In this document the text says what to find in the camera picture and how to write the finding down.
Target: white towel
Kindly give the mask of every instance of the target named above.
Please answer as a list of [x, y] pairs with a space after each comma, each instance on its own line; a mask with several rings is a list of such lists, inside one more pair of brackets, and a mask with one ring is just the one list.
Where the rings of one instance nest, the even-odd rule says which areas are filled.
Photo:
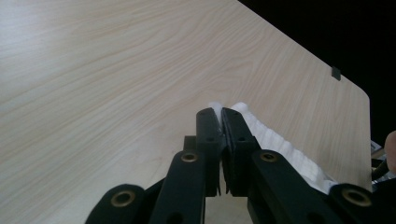
[[[215, 110], [221, 124], [222, 105], [220, 103], [212, 102], [209, 106]], [[248, 110], [248, 106], [246, 104], [237, 103], [233, 105], [231, 109], [236, 110], [243, 115], [247, 126], [256, 137], [261, 148], [271, 149], [282, 154], [282, 156], [286, 158], [286, 160], [303, 177], [309, 186], [328, 194], [330, 188], [337, 184], [337, 182], [327, 176], [316, 163], [307, 158], [302, 151], [295, 148], [281, 135], [267, 128], [263, 123], [257, 120], [256, 117]]]

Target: wood grain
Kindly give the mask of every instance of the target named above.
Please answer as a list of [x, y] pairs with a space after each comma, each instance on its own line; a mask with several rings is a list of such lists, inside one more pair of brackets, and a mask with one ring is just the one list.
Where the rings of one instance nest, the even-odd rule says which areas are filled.
[[[114, 186], [149, 187], [211, 101], [370, 188], [367, 95], [234, 0], [3, 1], [0, 69], [1, 223], [83, 223]], [[245, 199], [206, 206], [251, 223]]]

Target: small black tab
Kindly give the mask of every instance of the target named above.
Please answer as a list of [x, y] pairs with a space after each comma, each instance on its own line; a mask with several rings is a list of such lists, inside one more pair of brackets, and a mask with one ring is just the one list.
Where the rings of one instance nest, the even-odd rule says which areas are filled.
[[335, 79], [337, 79], [338, 81], [341, 80], [341, 71], [340, 69], [336, 68], [336, 67], [332, 67], [332, 77], [334, 77]]
[[93, 208], [86, 224], [134, 223], [145, 191], [135, 185], [119, 185], [109, 190]]

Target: black background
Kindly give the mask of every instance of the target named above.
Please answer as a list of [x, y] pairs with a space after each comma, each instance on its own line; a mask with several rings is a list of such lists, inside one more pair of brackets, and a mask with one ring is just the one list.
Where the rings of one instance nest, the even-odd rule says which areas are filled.
[[380, 0], [240, 0], [341, 70], [370, 98], [371, 138], [396, 130], [396, 5]]

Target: light wood tabletop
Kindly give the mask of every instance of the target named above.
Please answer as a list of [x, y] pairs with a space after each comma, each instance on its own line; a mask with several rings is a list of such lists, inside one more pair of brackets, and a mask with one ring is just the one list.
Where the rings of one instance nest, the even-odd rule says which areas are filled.
[[[146, 189], [212, 101], [371, 188], [368, 96], [236, 0], [2, 1], [0, 223], [83, 223], [109, 189]], [[205, 214], [251, 223], [244, 198]]]

